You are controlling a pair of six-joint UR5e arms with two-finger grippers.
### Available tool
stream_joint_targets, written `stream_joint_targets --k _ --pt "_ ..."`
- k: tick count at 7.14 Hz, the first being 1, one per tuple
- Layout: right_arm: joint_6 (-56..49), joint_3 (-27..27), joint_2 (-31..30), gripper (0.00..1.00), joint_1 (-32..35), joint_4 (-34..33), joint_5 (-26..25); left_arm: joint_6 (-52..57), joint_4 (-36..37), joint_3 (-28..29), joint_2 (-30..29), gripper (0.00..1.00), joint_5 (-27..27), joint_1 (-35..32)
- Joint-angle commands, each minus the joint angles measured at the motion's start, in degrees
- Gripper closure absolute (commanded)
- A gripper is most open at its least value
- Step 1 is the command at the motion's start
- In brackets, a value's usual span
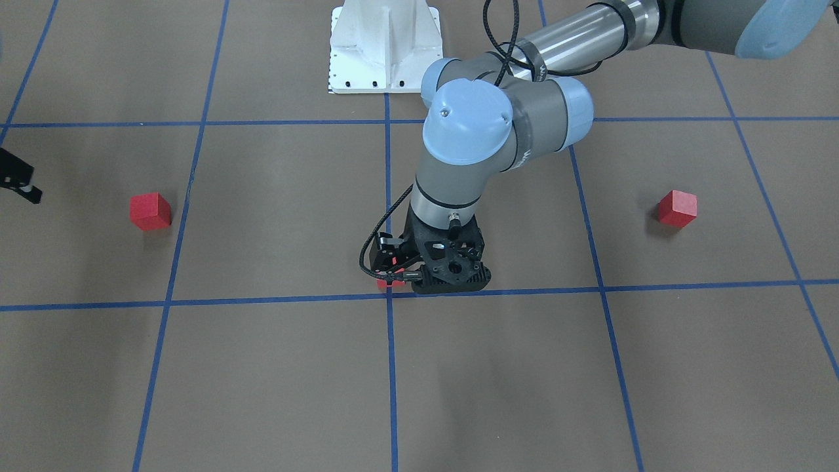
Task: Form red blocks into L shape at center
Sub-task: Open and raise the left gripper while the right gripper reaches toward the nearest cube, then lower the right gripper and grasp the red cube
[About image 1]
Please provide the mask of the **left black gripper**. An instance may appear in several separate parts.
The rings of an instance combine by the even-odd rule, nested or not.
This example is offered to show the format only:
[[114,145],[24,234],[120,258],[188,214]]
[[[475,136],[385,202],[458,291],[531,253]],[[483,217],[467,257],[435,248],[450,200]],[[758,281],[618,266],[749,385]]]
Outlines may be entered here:
[[459,263],[482,262],[484,240],[475,217],[454,231],[440,229],[423,223],[414,212],[406,215],[404,231],[400,238],[374,238],[371,248],[371,270],[390,279],[376,278],[377,282],[405,282],[393,273],[404,272],[404,267],[420,263],[421,266],[442,266]]

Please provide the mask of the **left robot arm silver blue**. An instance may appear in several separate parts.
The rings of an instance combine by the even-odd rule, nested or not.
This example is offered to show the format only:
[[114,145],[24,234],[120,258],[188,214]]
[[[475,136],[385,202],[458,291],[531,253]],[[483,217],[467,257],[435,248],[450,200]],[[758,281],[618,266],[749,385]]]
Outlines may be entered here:
[[772,60],[794,50],[836,1],[598,1],[472,60],[441,58],[423,73],[427,107],[416,179],[397,238],[376,226],[359,267],[422,294],[476,292],[491,272],[475,212],[486,183],[560,152],[591,129],[581,75],[626,50],[679,46]]

